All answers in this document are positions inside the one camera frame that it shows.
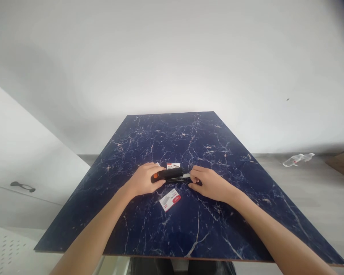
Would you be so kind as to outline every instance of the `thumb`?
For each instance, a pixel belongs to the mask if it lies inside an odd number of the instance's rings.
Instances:
[[[195,190],[196,192],[199,192],[200,194],[201,194],[201,191],[202,191],[202,189],[203,189],[202,186],[200,186],[200,185],[198,185],[198,184],[196,184],[196,183],[189,183],[188,186],[189,186],[191,189]]]
[[[159,181],[156,181],[155,183],[153,183],[153,192],[155,190],[157,190],[158,188],[162,187],[162,185],[165,183],[166,183],[165,180],[159,180]]]

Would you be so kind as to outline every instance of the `gray floor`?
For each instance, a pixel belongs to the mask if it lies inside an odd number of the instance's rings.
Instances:
[[[96,159],[95,155],[81,157],[89,165]],[[281,163],[289,157],[263,155],[256,159],[344,258],[344,176],[317,156],[299,167],[286,168]],[[234,265],[238,275],[281,274],[275,264],[235,262]],[[174,266],[185,270],[187,261],[174,261]],[[344,274],[344,268],[334,270]]]

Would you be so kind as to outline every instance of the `cabinet door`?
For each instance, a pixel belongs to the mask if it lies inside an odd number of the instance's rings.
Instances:
[[[0,187],[63,205],[88,170],[88,164],[0,88]],[[36,190],[10,186],[15,181]]]

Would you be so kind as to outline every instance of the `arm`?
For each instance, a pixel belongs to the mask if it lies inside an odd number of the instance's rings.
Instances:
[[[258,207],[242,191],[211,169],[194,166],[189,187],[235,208],[254,229],[283,274],[336,274],[288,229]],[[195,184],[202,181],[202,186]]]
[[[166,182],[165,180],[156,183],[150,181],[153,174],[162,170],[165,168],[152,162],[140,166],[79,234],[50,275],[91,275],[97,267],[116,222],[128,203],[135,196],[153,193]]]

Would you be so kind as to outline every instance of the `cabinet handle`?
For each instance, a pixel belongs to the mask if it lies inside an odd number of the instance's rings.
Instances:
[[[34,191],[36,191],[35,188],[33,187],[30,187],[29,185],[26,185],[26,184],[20,184],[19,182],[17,181],[13,181],[10,186],[19,186],[19,187],[22,187],[23,189],[25,190],[29,190],[30,193],[33,193]]]

